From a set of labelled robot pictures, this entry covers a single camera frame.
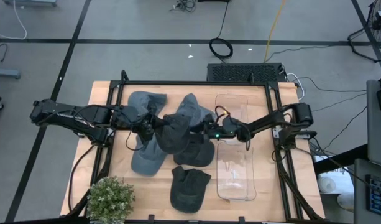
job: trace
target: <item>white object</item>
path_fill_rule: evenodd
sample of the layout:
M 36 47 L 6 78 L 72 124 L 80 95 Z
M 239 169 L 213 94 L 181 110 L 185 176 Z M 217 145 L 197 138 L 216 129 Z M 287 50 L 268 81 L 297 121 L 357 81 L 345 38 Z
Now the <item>white object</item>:
M 344 193 L 337 197 L 338 205 L 345 210 L 353 210 L 354 208 L 354 194 Z
M 305 97 L 305 90 L 303 89 L 302 83 L 300 79 L 295 75 L 294 73 L 288 73 L 287 76 L 293 75 L 296 78 L 296 81 L 300 84 L 301 90 L 302 90 L 302 96 L 298 98 L 298 100 L 302 100 Z
M 22 23 L 21 19 L 19 18 L 19 15 L 17 14 L 17 11 L 16 11 L 16 0 L 14 0 L 14 11 L 15 11 L 15 15 L 17 17 L 17 20 L 19 21 L 19 23 L 21 24 L 21 26 L 22 26 L 22 28 L 24 30 L 24 36 L 23 37 L 8 37 L 8 36 L 0 34 L 0 37 L 7 38 L 7 39 L 24 40 L 27 37 L 27 30 L 23 26 L 23 23 Z
M 326 156 L 315 156 L 314 159 L 316 162 L 323 160 L 327 158 Z M 322 194 L 344 194 L 344 193 L 354 193 L 354 186 L 352 183 L 351 176 L 349 173 L 347 173 L 344 169 L 347 169 L 346 167 L 335 169 L 330 172 L 325 172 L 323 174 L 319 174 L 319 179 L 322 178 L 330 178 L 335 183 L 335 189 L 331 192 L 321 192 Z
M 322 193 L 328 194 L 335 190 L 335 181 L 329 177 L 320 177 L 318 185 Z

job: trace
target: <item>table leg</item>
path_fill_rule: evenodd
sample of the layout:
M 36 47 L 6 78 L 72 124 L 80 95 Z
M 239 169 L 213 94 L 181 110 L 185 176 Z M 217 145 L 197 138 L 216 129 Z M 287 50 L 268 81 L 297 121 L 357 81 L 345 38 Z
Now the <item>table leg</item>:
M 355 159 L 369 160 L 367 156 L 367 144 L 364 144 L 362 146 L 356 147 L 347 152 L 343 152 L 341 154 L 333 156 L 331 159 L 336 161 L 340 165 L 342 165 L 342 167 L 353 165 Z M 313 166 L 314 166 L 314 172 L 316 173 L 316 175 L 340 168 L 335 163 L 333 163 L 332 160 L 323 159 L 322 161 L 315 162 Z

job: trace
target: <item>white cable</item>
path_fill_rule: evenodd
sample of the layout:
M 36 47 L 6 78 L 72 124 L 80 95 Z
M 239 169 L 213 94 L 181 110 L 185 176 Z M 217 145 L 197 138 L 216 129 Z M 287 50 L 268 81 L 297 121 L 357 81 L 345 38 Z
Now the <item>white cable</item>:
M 23 23 L 22 23 L 21 19 L 19 18 L 19 15 L 17 14 L 17 11 L 16 11 L 16 0 L 14 0 L 14 11 L 15 11 L 17 20 L 19 21 L 19 23 L 21 24 L 21 26 L 22 26 L 22 28 L 24 30 L 24 37 L 23 38 L 22 37 L 7 37 L 7 36 L 2 35 L 2 34 L 0 34 L 0 37 L 7 38 L 7 39 L 14 39 L 14 40 L 24 40 L 27 37 L 27 30 L 23 26 Z
M 305 90 L 303 89 L 301 81 L 299 80 L 297 75 L 295 75 L 294 73 L 288 73 L 287 76 L 289 76 L 289 75 L 293 75 L 296 78 L 296 81 L 298 81 L 298 83 L 300 84 L 300 87 L 301 87 L 301 90 L 302 90 L 302 96 L 301 96 L 301 98 L 298 98 L 298 100 L 302 100 L 305 97 Z

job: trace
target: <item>keyboard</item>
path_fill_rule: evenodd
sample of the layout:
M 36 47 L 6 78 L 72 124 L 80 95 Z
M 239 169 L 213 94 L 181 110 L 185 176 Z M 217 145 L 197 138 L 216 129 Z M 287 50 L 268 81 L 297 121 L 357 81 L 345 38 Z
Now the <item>keyboard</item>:
M 365 180 L 370 184 L 367 187 L 367 210 L 381 215 L 381 179 L 373 175 L 366 175 Z

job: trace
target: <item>yellow cable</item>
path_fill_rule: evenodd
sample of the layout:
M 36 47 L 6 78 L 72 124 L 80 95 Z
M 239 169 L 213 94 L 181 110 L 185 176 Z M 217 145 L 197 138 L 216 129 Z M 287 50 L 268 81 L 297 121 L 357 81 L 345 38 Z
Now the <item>yellow cable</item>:
M 275 27 L 276 27 L 276 23 L 277 23 L 277 21 L 278 21 L 278 18 L 280 17 L 280 13 L 282 13 L 282 9 L 283 9 L 283 7 L 284 7 L 284 4 L 285 4 L 285 0 L 282 1 L 282 5 L 281 5 L 280 8 L 278 9 L 278 12 L 277 12 L 275 21 L 273 22 L 273 26 L 272 26 L 272 28 L 270 29 L 269 38 L 267 39 L 267 45 L 266 45 L 266 51 L 265 51 L 264 63 L 266 62 L 267 54 L 269 53 L 270 38 L 272 37 L 273 30 L 274 30 Z

